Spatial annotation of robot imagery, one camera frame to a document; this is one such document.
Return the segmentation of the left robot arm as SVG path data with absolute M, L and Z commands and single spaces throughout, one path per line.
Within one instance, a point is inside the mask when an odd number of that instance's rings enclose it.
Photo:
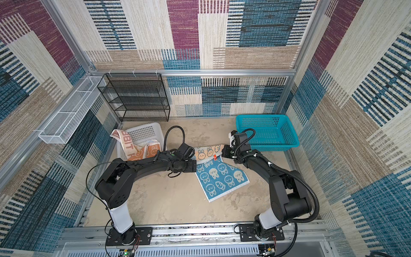
M 158 152 L 138 161 L 117 158 L 96 182 L 95 189 L 112 220 L 112 231 L 123 238 L 123 244 L 130 244 L 137 234 L 127 206 L 134 182 L 161 171 L 196 172 L 197 161 L 170 151 Z

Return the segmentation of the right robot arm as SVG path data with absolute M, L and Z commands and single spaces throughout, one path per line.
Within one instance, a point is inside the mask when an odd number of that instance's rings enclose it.
M 225 145 L 222 157 L 234 160 L 256 172 L 269 185 L 270 207 L 255 217 L 253 226 L 256 237 L 265 240 L 274 230 L 290 223 L 307 223 L 311 219 L 300 216 L 309 214 L 313 205 L 313 196 L 308 185 L 296 171 L 285 170 L 269 161 L 261 152 L 246 148 L 244 152 L 235 151 L 234 147 Z

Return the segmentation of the blue bunny towel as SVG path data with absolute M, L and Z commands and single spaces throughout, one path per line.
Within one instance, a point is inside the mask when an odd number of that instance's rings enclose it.
M 244 171 L 223 161 L 223 148 L 215 145 L 195 149 L 197 178 L 209 202 L 249 184 Z

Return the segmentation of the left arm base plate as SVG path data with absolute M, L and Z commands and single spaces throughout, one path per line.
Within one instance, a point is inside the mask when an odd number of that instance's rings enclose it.
M 131 227 L 124 233 L 119 233 L 115 228 L 112 228 L 106 239 L 106 246 L 149 245 L 152 233 L 153 227 Z

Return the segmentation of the white plastic basket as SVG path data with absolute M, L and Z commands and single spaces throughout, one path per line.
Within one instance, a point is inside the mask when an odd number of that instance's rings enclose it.
M 156 139 L 161 144 L 161 152 L 164 150 L 164 136 L 158 123 L 149 123 L 138 127 L 133 127 L 125 131 L 131 135 L 132 140 L 136 145 L 150 139 Z M 119 142 L 117 142 L 117 156 L 119 158 L 124 157 L 124 152 L 121 149 Z

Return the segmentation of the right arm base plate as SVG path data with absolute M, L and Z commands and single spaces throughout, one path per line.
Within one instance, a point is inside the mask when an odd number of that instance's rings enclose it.
M 240 223 L 234 226 L 234 232 L 240 236 L 242 242 L 257 241 L 284 241 L 285 236 L 282 229 L 273 227 L 264 229 L 258 224 Z

